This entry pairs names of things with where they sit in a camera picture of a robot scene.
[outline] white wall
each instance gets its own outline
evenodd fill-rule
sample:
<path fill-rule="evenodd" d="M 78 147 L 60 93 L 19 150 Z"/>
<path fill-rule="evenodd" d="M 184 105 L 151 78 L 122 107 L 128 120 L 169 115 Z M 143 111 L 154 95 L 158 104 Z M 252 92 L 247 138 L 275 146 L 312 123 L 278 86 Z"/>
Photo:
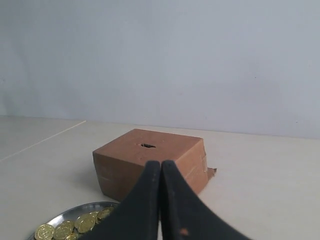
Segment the white wall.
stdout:
<path fill-rule="evenodd" d="M 2 0 L 0 115 L 320 138 L 318 0 Z"/>

